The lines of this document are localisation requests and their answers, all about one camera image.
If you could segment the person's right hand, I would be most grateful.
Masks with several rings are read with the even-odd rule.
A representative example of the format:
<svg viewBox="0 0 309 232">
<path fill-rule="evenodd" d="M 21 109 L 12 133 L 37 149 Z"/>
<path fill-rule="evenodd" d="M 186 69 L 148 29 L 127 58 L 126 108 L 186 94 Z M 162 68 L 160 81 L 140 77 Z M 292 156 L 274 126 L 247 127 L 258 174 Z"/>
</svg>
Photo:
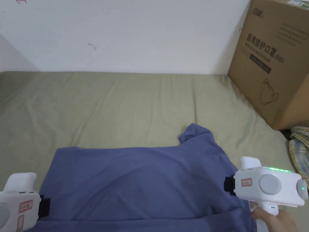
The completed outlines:
<svg viewBox="0 0 309 232">
<path fill-rule="evenodd" d="M 285 210 L 279 210 L 279 214 L 274 216 L 262 208 L 256 207 L 251 214 L 254 219 L 259 219 L 265 222 L 269 232 L 298 231 L 295 220 Z"/>
</svg>

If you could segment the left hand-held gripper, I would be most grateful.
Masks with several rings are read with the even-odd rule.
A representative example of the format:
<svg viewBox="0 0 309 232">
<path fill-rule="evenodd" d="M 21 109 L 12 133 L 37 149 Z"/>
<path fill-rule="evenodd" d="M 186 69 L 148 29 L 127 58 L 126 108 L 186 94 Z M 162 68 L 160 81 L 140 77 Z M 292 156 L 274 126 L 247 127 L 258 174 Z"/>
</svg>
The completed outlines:
<svg viewBox="0 0 309 232">
<path fill-rule="evenodd" d="M 49 216 L 50 198 L 34 191 L 36 173 L 12 174 L 0 192 L 0 231 L 24 232 Z"/>
</svg>

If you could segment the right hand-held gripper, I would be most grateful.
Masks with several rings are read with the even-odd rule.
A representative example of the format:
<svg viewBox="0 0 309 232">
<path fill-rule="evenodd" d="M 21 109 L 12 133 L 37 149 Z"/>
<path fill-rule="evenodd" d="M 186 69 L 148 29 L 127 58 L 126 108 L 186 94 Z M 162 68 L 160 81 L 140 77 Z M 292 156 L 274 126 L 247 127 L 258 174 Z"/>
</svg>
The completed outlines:
<svg viewBox="0 0 309 232">
<path fill-rule="evenodd" d="M 275 216 L 279 205 L 298 207 L 308 200 L 307 183 L 299 174 L 262 166 L 259 159 L 248 156 L 241 157 L 240 170 L 225 178 L 224 190 Z"/>
</svg>

